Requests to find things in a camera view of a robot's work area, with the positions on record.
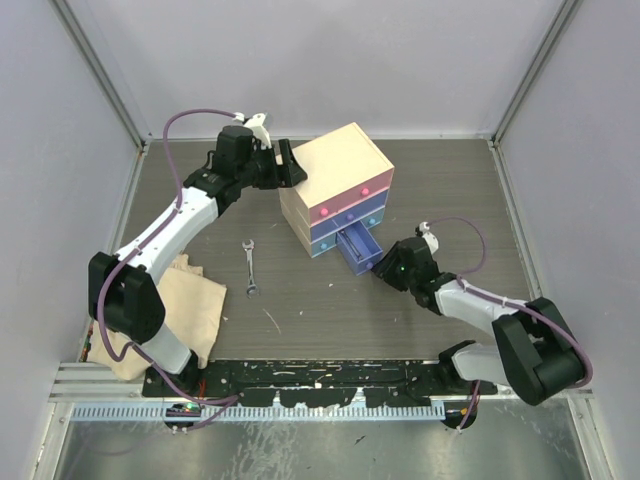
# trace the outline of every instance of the small drawer cabinet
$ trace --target small drawer cabinet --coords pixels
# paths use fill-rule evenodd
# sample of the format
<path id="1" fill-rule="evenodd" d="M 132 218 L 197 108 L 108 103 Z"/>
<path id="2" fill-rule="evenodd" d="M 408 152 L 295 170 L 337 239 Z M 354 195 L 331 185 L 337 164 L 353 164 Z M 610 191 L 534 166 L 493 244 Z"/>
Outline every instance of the small drawer cabinet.
<path id="1" fill-rule="evenodd" d="M 355 123 L 294 149 L 308 180 L 280 189 L 282 213 L 311 257 L 334 246 L 357 275 L 382 256 L 369 229 L 384 215 L 393 165 Z"/>

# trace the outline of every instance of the white wall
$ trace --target white wall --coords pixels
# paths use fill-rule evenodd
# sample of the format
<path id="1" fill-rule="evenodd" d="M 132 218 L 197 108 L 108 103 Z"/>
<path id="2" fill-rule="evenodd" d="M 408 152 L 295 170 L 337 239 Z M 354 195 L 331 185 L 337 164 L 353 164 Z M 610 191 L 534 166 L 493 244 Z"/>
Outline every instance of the white wall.
<path id="1" fill-rule="evenodd" d="M 640 471 L 640 4 L 585 1 L 503 142 L 545 290 L 595 366 L 611 452 Z"/>
<path id="2" fill-rule="evenodd" d="M 71 0 L 141 133 L 187 108 L 272 132 L 493 133 L 561 0 Z M 212 137 L 210 118 L 172 133 Z"/>
<path id="3" fill-rule="evenodd" d="M 23 478 L 135 148 L 48 2 L 0 2 L 0 464 Z"/>

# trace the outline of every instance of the pink drawer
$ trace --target pink drawer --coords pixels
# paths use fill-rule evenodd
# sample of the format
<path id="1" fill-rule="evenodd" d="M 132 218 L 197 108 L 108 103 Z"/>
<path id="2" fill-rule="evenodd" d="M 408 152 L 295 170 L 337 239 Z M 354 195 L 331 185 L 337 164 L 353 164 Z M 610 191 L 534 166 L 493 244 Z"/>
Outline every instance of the pink drawer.
<path id="1" fill-rule="evenodd" d="M 323 222 L 343 210 L 353 206 L 354 203 L 361 202 L 373 197 L 377 193 L 391 186 L 393 169 L 381 173 L 349 190 L 346 190 L 333 198 L 330 198 L 309 209 L 311 226 Z"/>

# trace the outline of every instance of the tan fabric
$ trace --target tan fabric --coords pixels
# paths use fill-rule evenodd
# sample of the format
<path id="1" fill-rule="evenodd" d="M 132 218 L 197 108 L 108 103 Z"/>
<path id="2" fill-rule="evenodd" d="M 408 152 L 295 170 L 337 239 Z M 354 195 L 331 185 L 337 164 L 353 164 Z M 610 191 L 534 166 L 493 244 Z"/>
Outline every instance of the tan fabric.
<path id="1" fill-rule="evenodd" d="M 222 305 L 227 287 L 204 278 L 202 267 L 188 263 L 188 255 L 179 255 L 158 284 L 158 293 L 166 310 L 165 323 L 178 339 L 198 354 L 198 366 L 204 368 L 218 336 Z M 97 322 L 93 325 L 89 362 L 111 368 L 122 380 L 140 376 L 149 364 L 140 355 L 129 351 L 124 360 L 115 363 L 107 354 Z M 109 341 L 120 352 L 129 338 L 121 333 L 108 332 Z"/>

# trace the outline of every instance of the gray work surface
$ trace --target gray work surface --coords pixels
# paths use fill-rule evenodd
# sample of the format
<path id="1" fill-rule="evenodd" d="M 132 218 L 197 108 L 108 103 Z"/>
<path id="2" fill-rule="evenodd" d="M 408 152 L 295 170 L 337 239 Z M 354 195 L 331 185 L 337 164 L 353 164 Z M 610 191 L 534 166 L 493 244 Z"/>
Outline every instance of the gray work surface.
<path id="1" fill-rule="evenodd" d="M 98 452 L 130 452 L 105 455 Z M 438 421 L 72 423 L 59 480 L 589 478 L 566 401 L 487 399 L 459 435 Z"/>
<path id="2" fill-rule="evenodd" d="M 371 231 L 387 251 L 425 220 L 458 215 L 478 224 L 489 256 L 469 276 L 499 295 L 529 298 L 494 163 L 481 140 L 376 142 L 395 165 L 385 218 Z M 174 142 L 182 178 L 206 160 L 207 142 Z M 133 240 L 175 197 L 160 143 L 142 169 L 124 241 Z M 474 231 L 459 222 L 433 227 L 441 270 L 457 272 L 480 259 Z M 246 297 L 242 241 L 255 242 L 254 268 L 261 296 Z M 372 274 L 353 275 L 337 249 L 311 259 L 280 211 L 276 191 L 245 189 L 242 198 L 186 248 L 190 263 L 228 287 L 211 358 L 434 359 L 467 339 L 488 336 L 420 308 Z"/>

